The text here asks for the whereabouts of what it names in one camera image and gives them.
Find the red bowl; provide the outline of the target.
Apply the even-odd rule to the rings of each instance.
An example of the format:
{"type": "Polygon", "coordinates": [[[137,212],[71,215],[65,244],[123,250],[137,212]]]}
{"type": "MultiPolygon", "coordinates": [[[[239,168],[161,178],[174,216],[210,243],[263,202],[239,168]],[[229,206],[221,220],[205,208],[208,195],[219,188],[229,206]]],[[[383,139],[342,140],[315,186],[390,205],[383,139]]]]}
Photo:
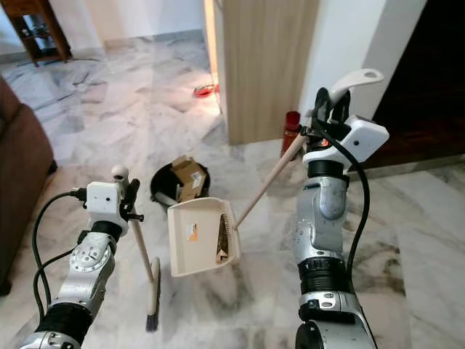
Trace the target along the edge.
{"type": "Polygon", "coordinates": [[[210,97],[219,92],[218,84],[201,84],[193,90],[195,97],[210,97]]]}

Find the dark wooden door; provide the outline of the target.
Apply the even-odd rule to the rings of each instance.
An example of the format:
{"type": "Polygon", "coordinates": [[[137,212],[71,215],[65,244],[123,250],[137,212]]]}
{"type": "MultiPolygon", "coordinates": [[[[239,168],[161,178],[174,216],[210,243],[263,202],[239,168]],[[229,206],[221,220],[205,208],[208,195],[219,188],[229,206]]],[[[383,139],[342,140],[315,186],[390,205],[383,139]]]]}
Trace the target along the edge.
{"type": "Polygon", "coordinates": [[[465,156],[465,0],[427,0],[374,120],[389,139],[367,167],[465,156]]]}

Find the light wood cabinet panel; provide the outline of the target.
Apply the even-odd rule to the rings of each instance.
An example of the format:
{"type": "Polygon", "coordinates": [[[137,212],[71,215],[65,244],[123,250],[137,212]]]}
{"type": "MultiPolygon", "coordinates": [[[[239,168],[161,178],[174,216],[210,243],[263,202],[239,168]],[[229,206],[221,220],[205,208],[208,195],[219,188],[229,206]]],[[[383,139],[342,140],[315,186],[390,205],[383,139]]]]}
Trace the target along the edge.
{"type": "Polygon", "coordinates": [[[203,0],[228,143],[280,139],[299,109],[320,0],[203,0]]]}

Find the brown sofa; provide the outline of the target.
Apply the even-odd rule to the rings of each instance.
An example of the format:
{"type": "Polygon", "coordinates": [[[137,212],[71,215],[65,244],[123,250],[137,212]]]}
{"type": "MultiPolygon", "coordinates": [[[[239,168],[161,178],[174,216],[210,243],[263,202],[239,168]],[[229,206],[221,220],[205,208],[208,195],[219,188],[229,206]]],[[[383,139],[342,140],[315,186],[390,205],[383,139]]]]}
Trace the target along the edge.
{"type": "Polygon", "coordinates": [[[55,170],[55,160],[33,109],[20,102],[4,79],[0,79],[0,116],[0,295],[6,296],[27,223],[55,170]]]}

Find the brown cardboard box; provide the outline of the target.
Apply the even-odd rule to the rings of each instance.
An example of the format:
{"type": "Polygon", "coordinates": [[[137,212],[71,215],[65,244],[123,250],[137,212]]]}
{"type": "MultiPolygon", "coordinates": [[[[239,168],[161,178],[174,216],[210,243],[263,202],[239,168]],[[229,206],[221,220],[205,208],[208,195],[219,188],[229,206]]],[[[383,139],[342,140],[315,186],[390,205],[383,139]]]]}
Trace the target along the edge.
{"type": "Polygon", "coordinates": [[[207,196],[207,180],[209,174],[205,167],[202,167],[196,162],[193,157],[183,156],[177,157],[171,163],[171,171],[179,180],[177,187],[177,202],[184,202],[196,198],[207,196]]]}

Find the brown cardboard strip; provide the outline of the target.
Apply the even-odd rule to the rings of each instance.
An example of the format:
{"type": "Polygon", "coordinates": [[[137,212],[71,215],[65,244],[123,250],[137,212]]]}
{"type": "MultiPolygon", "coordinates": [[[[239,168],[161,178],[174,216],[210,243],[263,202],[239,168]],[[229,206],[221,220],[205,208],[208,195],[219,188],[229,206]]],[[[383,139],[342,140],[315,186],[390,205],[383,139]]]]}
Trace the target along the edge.
{"type": "Polygon", "coordinates": [[[230,258],[230,220],[227,214],[220,214],[218,244],[215,253],[217,265],[221,265],[230,258]]]}

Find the beige long handled dustpan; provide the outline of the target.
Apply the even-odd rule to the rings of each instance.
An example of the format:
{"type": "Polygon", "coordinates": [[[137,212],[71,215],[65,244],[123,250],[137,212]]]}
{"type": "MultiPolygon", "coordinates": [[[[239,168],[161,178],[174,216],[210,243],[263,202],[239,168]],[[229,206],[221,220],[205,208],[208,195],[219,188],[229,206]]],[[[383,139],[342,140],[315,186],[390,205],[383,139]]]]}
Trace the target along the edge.
{"type": "MultiPolygon", "coordinates": [[[[363,68],[348,73],[342,79],[339,79],[331,89],[328,89],[330,100],[332,100],[334,106],[334,103],[338,102],[340,97],[349,97],[349,91],[353,87],[362,86],[363,84],[376,84],[384,79],[385,76],[382,72],[372,68],[363,68]]],[[[270,183],[291,162],[300,147],[305,147],[304,127],[311,120],[312,109],[309,110],[306,116],[302,117],[299,136],[292,142],[288,152],[279,158],[272,172],[269,173],[262,184],[262,189],[259,190],[243,212],[243,216],[251,212],[258,200],[268,190],[270,183]]],[[[325,192],[330,193],[330,198],[323,200],[325,218],[334,218],[335,210],[338,209],[336,199],[344,196],[342,190],[336,190],[331,185],[331,182],[341,180],[350,169],[356,169],[359,173],[363,172],[362,163],[356,162],[355,157],[346,149],[344,155],[351,161],[352,166],[343,167],[336,161],[328,160],[312,161],[309,165],[306,165],[309,177],[322,177],[327,186],[325,192]]],[[[218,197],[201,197],[170,206],[167,209],[167,226],[170,230],[172,275],[180,277],[202,273],[206,272],[206,270],[229,265],[233,260],[239,259],[241,256],[239,233],[237,232],[239,224],[238,220],[235,220],[235,213],[233,213],[230,203],[218,197]],[[230,235],[232,237],[230,237],[230,258],[221,265],[217,265],[215,253],[218,244],[220,214],[228,215],[230,229],[232,229],[230,235]]]]}

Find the small dark wooden table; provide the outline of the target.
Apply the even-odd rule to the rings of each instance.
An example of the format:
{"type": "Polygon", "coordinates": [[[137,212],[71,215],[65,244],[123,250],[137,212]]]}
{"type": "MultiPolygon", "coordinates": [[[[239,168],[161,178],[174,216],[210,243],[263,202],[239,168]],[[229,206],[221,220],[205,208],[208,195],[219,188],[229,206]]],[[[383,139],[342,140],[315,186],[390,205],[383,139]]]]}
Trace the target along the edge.
{"type": "Polygon", "coordinates": [[[34,66],[68,61],[73,54],[49,0],[0,0],[20,43],[34,66]]]}

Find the black round bin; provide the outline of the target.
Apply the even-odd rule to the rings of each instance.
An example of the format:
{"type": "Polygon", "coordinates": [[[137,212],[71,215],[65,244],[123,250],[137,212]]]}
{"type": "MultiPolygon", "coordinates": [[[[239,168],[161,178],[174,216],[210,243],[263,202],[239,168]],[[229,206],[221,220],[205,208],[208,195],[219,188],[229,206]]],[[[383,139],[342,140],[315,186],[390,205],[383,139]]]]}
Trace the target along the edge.
{"type": "MultiPolygon", "coordinates": [[[[203,183],[200,193],[195,198],[209,196],[211,186],[211,176],[209,168],[197,163],[203,172],[203,183]]],[[[173,172],[173,165],[166,164],[154,173],[150,180],[150,200],[160,203],[163,206],[175,205],[182,202],[182,180],[173,172]]]]}

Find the wooden handled broom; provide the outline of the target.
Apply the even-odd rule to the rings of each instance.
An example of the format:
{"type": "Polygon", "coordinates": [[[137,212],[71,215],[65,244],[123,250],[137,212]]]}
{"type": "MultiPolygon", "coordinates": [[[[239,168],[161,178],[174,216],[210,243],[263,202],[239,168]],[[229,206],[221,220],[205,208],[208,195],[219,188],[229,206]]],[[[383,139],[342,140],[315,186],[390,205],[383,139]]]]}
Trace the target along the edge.
{"type": "MultiPolygon", "coordinates": [[[[120,186],[122,199],[125,182],[127,180],[132,180],[129,176],[129,169],[123,165],[116,165],[112,168],[112,176],[114,182],[120,186]]],[[[135,236],[137,248],[139,249],[140,257],[142,257],[143,265],[145,266],[146,275],[148,276],[150,284],[150,296],[148,303],[148,313],[145,322],[145,330],[146,332],[154,333],[158,329],[159,325],[161,262],[159,258],[150,258],[149,256],[142,232],[142,222],[130,220],[129,226],[131,227],[131,230],[135,236]]]]}

